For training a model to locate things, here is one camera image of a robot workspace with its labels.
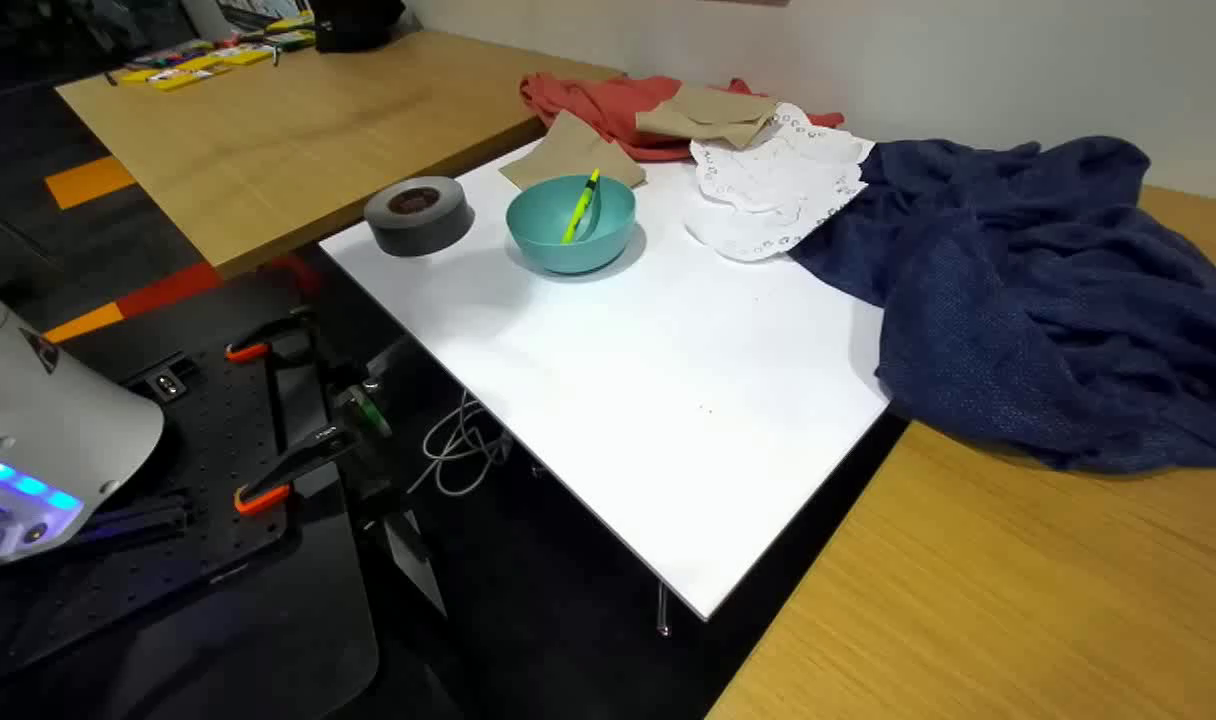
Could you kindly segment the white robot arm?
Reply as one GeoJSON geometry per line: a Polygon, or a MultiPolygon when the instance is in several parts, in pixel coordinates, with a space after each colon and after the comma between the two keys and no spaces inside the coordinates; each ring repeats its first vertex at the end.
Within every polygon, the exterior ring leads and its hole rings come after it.
{"type": "Polygon", "coordinates": [[[0,298],[0,566],[63,549],[159,447],[163,409],[0,298]]]}

